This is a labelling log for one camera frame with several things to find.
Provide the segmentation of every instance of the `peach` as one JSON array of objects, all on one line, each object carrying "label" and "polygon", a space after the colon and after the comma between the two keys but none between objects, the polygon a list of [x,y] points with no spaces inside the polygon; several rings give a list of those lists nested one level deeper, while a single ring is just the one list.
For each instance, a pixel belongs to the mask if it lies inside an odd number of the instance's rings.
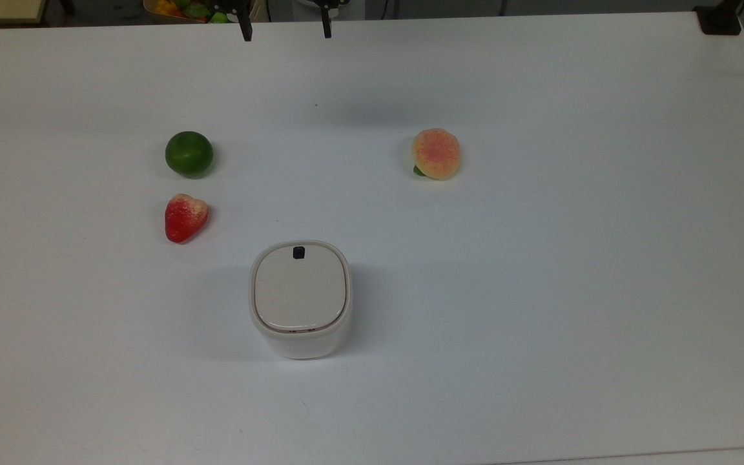
[{"label": "peach", "polygon": [[426,129],[415,136],[413,156],[417,174],[445,180],[458,170],[461,147],[458,139],[446,130]]}]

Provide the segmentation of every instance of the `black clamp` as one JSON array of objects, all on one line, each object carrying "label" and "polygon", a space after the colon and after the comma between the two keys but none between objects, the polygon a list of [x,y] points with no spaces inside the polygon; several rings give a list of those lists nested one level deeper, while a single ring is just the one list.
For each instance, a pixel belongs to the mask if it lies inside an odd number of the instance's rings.
[{"label": "black clamp", "polygon": [[723,0],[717,6],[694,6],[699,18],[699,27],[709,36],[738,36],[742,30],[739,15],[744,9],[744,0]]},{"label": "black clamp", "polygon": [[210,0],[209,9],[212,14],[209,15],[209,20],[214,13],[221,12],[224,15],[229,13],[237,17],[237,23],[240,24],[240,31],[243,33],[243,39],[246,42],[251,42],[251,19],[249,18],[249,8],[251,7],[250,0]]},{"label": "black clamp", "polygon": [[346,5],[349,0],[312,0],[312,3],[318,5],[321,9],[321,21],[323,21],[323,36],[331,38],[331,10],[337,11],[337,8]]}]

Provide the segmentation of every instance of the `fake fruit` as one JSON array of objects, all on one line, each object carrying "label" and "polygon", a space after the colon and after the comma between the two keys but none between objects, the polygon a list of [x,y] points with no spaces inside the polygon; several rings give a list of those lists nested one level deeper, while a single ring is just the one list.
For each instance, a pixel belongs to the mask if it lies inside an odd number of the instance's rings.
[{"label": "fake fruit", "polygon": [[212,164],[214,150],[209,139],[199,132],[184,130],[165,146],[165,162],[187,178],[203,176]]},{"label": "fake fruit", "polygon": [[413,141],[413,171],[419,176],[445,180],[458,170],[461,147],[458,139],[443,129],[426,129]]},{"label": "fake fruit", "polygon": [[165,207],[165,236],[182,243],[203,228],[209,219],[209,204],[186,194],[174,195]]}]

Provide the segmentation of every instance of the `white container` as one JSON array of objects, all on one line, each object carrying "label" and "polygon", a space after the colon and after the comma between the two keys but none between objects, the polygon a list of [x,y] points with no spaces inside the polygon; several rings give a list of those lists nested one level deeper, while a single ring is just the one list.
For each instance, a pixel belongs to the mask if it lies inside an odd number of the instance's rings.
[{"label": "white container", "polygon": [[277,244],[254,261],[249,300],[254,326],[283,356],[322,357],[349,329],[349,264],[327,242]]}]

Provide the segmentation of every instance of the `floor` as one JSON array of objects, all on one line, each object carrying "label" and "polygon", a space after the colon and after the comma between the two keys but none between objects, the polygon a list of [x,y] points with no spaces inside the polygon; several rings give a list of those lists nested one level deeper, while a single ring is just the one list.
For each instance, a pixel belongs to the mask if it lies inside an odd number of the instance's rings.
[{"label": "floor", "polygon": [[[66,26],[116,26],[152,24],[141,0],[73,0],[77,12]],[[274,21],[293,21],[295,0],[269,0]],[[364,2],[366,19],[391,19],[395,0]],[[48,0],[49,14],[61,11],[58,0]],[[483,17],[497,15],[501,0],[400,0],[400,18]],[[548,15],[609,12],[689,12],[698,4],[716,0],[509,0],[508,15]],[[744,12],[741,20],[744,26]]]}]

